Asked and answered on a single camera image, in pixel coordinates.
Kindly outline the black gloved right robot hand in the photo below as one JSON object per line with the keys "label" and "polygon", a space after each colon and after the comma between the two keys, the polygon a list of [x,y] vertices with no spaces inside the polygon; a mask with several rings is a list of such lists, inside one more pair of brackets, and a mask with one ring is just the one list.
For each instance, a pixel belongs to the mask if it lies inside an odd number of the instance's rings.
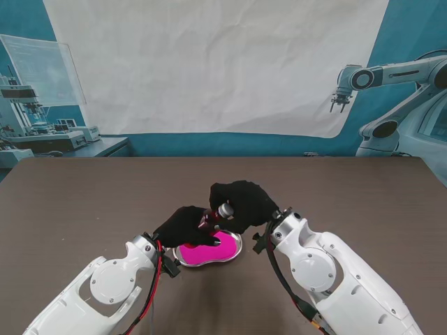
{"label": "black gloved right robot hand", "polygon": [[239,180],[229,184],[215,183],[210,188],[210,207],[218,209],[223,203],[233,208],[233,218],[221,221],[219,227],[242,234],[250,226],[260,226],[273,219],[279,211],[277,204],[258,185]]}

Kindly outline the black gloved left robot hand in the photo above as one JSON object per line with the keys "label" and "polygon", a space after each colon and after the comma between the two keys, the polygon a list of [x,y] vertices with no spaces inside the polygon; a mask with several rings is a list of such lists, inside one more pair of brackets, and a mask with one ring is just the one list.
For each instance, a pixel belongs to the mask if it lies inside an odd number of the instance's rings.
{"label": "black gloved left robot hand", "polygon": [[177,209],[173,215],[154,231],[154,236],[166,248],[175,248],[184,244],[192,246],[218,246],[221,242],[206,231],[198,228],[205,209],[185,206]]}

